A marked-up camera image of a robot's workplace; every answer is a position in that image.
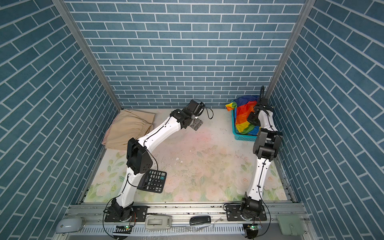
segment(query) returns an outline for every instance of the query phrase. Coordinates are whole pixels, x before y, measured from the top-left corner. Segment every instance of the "blue brick wall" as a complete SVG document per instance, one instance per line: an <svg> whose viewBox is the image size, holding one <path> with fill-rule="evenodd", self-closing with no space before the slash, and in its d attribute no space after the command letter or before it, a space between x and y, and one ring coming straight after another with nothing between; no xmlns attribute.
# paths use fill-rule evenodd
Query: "blue brick wall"
<svg viewBox="0 0 384 240"><path fill-rule="evenodd" d="M384 239L384 2L316 0L271 101L320 239Z"/></svg>
<svg viewBox="0 0 384 240"><path fill-rule="evenodd" d="M116 114L50 0L0 1L0 239L45 239Z"/></svg>
<svg viewBox="0 0 384 240"><path fill-rule="evenodd" d="M66 1L125 108L222 107L267 86L304 0Z"/></svg>

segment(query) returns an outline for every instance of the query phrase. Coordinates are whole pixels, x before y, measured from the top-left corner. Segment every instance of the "gray metal corner post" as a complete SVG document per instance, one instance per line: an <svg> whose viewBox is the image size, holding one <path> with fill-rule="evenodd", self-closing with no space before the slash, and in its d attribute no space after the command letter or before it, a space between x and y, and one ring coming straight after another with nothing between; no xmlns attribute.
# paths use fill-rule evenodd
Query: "gray metal corner post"
<svg viewBox="0 0 384 240"><path fill-rule="evenodd" d="M277 65L275 72L273 73L272 79L266 89L265 98L269 98L272 95L273 89L275 88L277 81L283 71L285 64L287 63L288 57L295 46L296 40L299 38L300 32L303 29L304 23L308 18L309 13L312 10L313 4L316 0L306 0L303 8L300 11L299 17L295 26L293 27L292 33L288 42L284 48L283 54L281 55L279 64Z"/></svg>
<svg viewBox="0 0 384 240"><path fill-rule="evenodd" d="M107 80L106 76L104 75L103 70L101 69L99 63L97 62L95 56L93 55L91 49L89 48L88 43L85 41L84 36L81 34L81 31L80 31L79 27L77 26L73 16L71 15L67 5L65 4L64 0L52 0L52 2L55 5L58 12L60 13L60 15L63 18L64 22L66 23L67 27L71 31L77 44L80 46L81 50L83 51L85 57L89 61L89 64L91 65L91 67L95 71L96 75L98 76L101 84L104 86L108 95L112 99L112 102L115 104L117 110L120 112L120 110L123 108L122 108L119 100L117 99L115 93L113 92L110 84L108 83L108 80Z"/></svg>

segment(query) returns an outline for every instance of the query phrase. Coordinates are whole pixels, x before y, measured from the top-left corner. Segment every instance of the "table surface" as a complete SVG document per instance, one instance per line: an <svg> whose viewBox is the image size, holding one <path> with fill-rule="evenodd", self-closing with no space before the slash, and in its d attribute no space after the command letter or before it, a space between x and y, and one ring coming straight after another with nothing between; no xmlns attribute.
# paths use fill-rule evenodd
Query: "table surface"
<svg viewBox="0 0 384 240"><path fill-rule="evenodd" d="M156 113L159 126L171 109L144 109ZM197 130L181 129L153 151L159 170L167 172L162 193L137 190L135 202L238 201L250 184L255 155L253 142L235 140L231 112L214 109L199 117L204 123ZM119 194L126 172L126 150L107 149L84 202L107 202ZM272 162L264 185L263 200L286 200Z"/></svg>

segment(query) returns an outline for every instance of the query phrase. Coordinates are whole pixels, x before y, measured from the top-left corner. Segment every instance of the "calculator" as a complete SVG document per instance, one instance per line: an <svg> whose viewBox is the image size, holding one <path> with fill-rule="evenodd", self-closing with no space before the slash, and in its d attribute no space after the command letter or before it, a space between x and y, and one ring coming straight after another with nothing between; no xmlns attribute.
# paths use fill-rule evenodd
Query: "calculator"
<svg viewBox="0 0 384 240"><path fill-rule="evenodd" d="M166 178L166 172L151 169L141 178L137 189L148 192L162 193Z"/></svg>

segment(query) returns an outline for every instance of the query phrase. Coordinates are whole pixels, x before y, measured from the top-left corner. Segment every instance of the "teal basket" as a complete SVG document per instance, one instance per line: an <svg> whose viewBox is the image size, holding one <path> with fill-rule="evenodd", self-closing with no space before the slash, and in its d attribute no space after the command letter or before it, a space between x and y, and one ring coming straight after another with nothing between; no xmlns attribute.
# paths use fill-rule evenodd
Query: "teal basket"
<svg viewBox="0 0 384 240"><path fill-rule="evenodd" d="M252 136L252 135L246 135L246 134L240 134L235 126L235 110L232 110L232 132L235 135L236 140L241 140L241 141L255 141L257 136Z"/></svg>

